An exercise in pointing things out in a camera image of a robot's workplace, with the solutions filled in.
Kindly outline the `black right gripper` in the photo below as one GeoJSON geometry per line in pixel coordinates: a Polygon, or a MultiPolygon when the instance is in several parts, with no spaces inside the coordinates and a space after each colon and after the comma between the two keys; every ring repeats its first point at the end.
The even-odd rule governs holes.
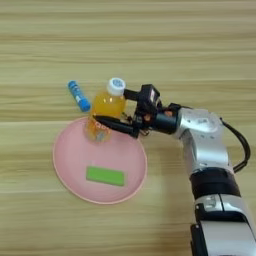
{"type": "MultiPolygon", "coordinates": [[[[138,102],[140,95],[140,91],[124,90],[126,100],[138,102]]],[[[133,118],[133,125],[136,128],[132,124],[121,122],[114,117],[96,115],[95,119],[100,124],[133,138],[138,137],[139,130],[174,134],[178,127],[178,112],[180,109],[181,106],[175,103],[170,103],[168,106],[163,106],[161,102],[157,104],[138,103],[133,118]]]]}

